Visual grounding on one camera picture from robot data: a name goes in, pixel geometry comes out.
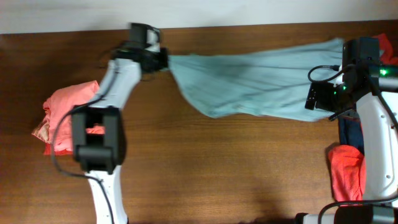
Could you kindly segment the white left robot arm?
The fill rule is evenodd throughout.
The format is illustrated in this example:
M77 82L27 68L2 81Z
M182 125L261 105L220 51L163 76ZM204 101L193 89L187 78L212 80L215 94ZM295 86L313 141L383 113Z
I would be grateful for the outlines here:
M168 67L159 44L126 41L116 47L95 96L71 113L73 158L88 180L97 223L128 223L121 191L127 140L122 110L145 73Z

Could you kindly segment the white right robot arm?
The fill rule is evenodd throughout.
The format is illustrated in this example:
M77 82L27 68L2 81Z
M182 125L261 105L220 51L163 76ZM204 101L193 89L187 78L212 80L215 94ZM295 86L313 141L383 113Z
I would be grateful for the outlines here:
M334 202L319 214L298 213L294 223L397 223L397 66L380 59L376 38L343 44L337 73L311 80L305 108L361 123L366 162L363 200Z

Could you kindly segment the light grey-blue t-shirt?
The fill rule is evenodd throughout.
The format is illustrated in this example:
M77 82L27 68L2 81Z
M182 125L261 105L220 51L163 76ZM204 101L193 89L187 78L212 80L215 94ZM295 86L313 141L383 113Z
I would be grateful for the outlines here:
M211 118L233 114L314 122L329 112L307 110L308 72L316 80L340 65L343 39L239 55L172 55L169 69L182 96Z

